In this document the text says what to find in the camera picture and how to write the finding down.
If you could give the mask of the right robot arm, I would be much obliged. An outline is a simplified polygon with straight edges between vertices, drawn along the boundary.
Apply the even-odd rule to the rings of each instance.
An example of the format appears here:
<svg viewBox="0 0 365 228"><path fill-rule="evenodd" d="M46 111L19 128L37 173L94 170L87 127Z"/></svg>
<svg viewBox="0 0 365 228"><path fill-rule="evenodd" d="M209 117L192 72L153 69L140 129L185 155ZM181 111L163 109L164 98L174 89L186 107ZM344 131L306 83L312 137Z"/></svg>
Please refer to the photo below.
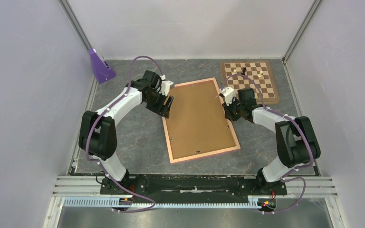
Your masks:
<svg viewBox="0 0 365 228"><path fill-rule="evenodd" d="M293 117L257 104L252 88L235 91L227 86L220 90L225 118L234 122L243 118L263 126L276 136L277 157L261 168L256 176L258 192L267 194L275 184L299 168L313 166L321 150L312 123L306 116Z"/></svg>

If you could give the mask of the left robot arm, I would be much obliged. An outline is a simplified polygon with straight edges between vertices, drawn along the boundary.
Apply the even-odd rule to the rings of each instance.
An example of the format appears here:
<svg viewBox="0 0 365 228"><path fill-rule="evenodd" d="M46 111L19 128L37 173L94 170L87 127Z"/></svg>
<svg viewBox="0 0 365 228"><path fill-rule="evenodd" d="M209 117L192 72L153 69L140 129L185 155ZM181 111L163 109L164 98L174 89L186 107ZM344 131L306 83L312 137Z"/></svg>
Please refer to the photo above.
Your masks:
<svg viewBox="0 0 365 228"><path fill-rule="evenodd" d="M146 70L142 78L130 80L123 91L97 111L85 111L82 116L78 145L89 161L95 161L105 176L112 180L112 188L119 194L129 191L127 169L121 164L117 148L116 127L135 107L142 103L146 109L169 118L173 96L169 94L174 82L164 75Z"/></svg>

